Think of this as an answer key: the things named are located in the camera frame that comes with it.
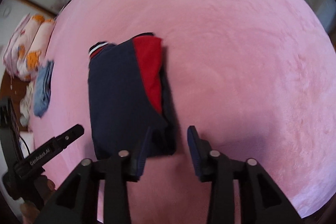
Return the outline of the person's left hand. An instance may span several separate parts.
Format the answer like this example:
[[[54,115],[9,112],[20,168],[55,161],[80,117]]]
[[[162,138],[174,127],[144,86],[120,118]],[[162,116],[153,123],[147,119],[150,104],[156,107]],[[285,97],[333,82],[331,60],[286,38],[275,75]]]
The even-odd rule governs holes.
[[[50,180],[46,175],[41,175],[32,184],[33,197],[24,199],[24,203],[20,205],[21,214],[23,216],[23,223],[35,223],[41,209],[37,205],[43,205],[51,198],[56,192],[55,183]]]

